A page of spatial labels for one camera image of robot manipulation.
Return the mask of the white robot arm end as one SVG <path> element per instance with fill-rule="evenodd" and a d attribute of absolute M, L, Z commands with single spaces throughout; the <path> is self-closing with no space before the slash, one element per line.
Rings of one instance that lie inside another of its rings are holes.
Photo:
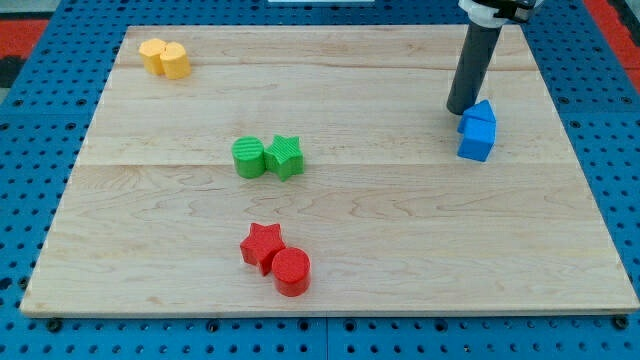
<path fill-rule="evenodd" d="M 507 22 L 526 23 L 544 0 L 459 0 L 469 20 L 484 28 L 500 28 Z"/>

